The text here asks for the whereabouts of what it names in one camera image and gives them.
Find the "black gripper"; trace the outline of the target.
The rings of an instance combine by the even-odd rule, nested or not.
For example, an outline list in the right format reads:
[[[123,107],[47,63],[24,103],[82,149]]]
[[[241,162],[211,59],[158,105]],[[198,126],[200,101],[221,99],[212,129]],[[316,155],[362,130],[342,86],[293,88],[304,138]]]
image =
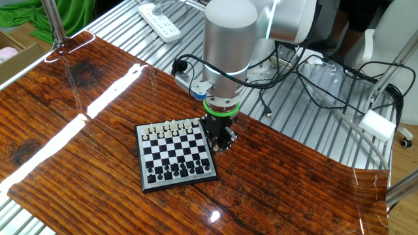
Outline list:
[[[238,135],[231,129],[237,119],[236,114],[225,117],[206,114],[200,120],[210,149],[215,147],[216,138],[218,138],[218,151],[228,150],[231,147],[231,144],[238,138]]]

